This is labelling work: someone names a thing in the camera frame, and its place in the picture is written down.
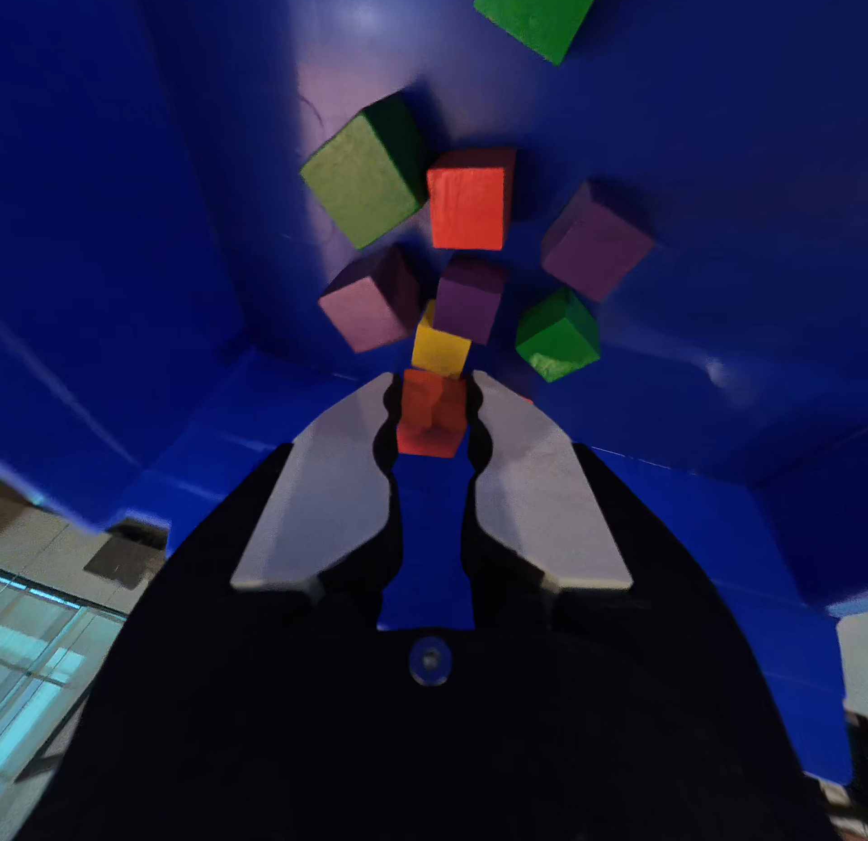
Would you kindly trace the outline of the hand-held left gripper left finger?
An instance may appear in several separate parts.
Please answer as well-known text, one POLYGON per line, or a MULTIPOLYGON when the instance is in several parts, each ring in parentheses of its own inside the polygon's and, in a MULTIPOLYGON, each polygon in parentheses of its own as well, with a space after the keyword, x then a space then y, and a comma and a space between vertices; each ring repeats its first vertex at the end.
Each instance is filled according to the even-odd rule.
POLYGON ((404 561, 402 386, 385 372, 296 437, 233 571, 235 594, 298 602, 326 628, 377 627, 404 561))

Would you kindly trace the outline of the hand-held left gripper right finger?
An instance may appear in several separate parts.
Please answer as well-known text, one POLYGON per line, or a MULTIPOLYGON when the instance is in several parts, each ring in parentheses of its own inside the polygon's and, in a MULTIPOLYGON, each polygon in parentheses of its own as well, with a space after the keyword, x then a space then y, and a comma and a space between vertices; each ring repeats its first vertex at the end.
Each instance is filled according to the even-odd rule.
POLYGON ((476 627, 545 628, 627 608, 634 580, 570 436, 480 370, 468 420, 462 568, 476 627))

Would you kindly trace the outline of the small red wooden cube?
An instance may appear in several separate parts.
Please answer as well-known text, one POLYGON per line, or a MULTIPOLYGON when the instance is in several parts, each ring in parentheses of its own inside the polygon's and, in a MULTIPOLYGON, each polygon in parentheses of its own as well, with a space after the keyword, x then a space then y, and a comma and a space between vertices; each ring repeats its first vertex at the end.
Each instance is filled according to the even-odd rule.
POLYGON ((467 382, 423 369, 404 373, 396 427, 400 455, 451 459, 467 431, 467 382))

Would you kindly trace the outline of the small yellow wooden cube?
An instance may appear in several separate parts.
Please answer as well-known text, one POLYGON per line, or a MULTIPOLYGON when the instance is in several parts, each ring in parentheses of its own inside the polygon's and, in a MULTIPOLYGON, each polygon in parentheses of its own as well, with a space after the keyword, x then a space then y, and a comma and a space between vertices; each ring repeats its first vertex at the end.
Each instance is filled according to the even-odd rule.
POLYGON ((435 328, 436 300, 431 299, 418 322, 411 366, 442 378, 461 379, 472 340, 435 328))

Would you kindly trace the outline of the blue plastic bin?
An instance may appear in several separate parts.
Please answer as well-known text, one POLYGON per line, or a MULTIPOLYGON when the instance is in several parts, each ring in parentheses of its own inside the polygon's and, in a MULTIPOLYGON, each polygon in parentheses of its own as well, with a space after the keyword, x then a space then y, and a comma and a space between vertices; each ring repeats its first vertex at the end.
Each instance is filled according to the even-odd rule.
POLYGON ((852 773, 835 618, 866 606, 866 0, 595 0, 560 66, 473 0, 2 0, 2 479, 172 551, 411 340, 318 306, 355 251, 298 170, 402 92, 432 152, 514 146, 483 369, 596 449, 722 590, 802 765, 852 773), (518 322, 584 181, 655 249, 599 361, 518 322))

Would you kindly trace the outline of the small green wooden cube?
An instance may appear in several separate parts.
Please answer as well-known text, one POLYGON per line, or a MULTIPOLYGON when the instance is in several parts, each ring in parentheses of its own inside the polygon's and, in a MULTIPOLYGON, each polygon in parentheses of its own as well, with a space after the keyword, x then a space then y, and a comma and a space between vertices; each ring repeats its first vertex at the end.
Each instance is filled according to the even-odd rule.
POLYGON ((562 286, 521 316, 515 351, 543 380, 554 383, 600 360, 597 321, 579 296, 562 286))

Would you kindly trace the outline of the large purple wooden cube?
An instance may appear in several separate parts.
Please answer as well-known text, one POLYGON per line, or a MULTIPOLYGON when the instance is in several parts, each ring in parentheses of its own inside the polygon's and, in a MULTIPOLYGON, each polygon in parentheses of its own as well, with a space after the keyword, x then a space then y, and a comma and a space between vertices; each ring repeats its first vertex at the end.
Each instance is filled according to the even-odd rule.
POLYGON ((541 242, 541 268, 591 301, 602 304, 656 242, 613 210, 602 187, 582 182, 541 242))
POLYGON ((398 245, 351 261, 318 304, 356 354, 407 339, 422 314, 420 285, 398 245))

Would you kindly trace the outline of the dark flat object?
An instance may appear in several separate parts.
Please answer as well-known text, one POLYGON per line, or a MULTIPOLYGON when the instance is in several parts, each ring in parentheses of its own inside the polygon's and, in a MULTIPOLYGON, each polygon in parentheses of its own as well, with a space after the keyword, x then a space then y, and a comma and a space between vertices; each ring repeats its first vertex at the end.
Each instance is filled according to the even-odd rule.
POLYGON ((150 582, 167 559, 168 528, 127 517, 84 564, 85 573, 127 589, 150 582))

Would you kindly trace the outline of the small purple wooden cube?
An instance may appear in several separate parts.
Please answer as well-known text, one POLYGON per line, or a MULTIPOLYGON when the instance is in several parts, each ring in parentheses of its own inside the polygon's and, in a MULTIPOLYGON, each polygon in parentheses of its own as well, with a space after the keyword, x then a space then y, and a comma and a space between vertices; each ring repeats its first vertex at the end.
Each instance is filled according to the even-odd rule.
POLYGON ((507 270, 499 264, 455 254, 439 280, 433 327, 487 345, 507 279, 507 270))

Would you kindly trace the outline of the large red wooden cube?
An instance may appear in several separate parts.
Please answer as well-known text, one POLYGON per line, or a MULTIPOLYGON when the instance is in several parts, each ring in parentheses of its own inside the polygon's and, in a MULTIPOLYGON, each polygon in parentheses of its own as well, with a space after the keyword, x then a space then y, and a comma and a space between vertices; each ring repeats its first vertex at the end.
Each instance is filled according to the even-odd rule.
POLYGON ((438 156, 426 174, 435 248, 504 249, 515 160, 514 147, 453 150, 438 156))

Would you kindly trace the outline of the glass window panel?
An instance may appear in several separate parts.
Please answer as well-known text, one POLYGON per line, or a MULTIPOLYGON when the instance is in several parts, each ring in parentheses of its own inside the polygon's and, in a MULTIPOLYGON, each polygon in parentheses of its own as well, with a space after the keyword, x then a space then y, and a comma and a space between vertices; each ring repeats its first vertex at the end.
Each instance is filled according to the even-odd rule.
POLYGON ((2 571, 2 792, 81 707, 126 619, 2 571))

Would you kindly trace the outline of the large green wooden cube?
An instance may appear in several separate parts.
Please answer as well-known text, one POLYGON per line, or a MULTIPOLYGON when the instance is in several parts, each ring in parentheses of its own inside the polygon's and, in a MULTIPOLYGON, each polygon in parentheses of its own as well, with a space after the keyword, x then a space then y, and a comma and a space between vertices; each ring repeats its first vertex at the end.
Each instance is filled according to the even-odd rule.
POLYGON ((473 0, 475 11, 553 66, 563 63, 594 0, 473 0))
POLYGON ((424 207, 431 154, 398 91, 360 110, 299 173, 353 248, 363 250, 424 207))

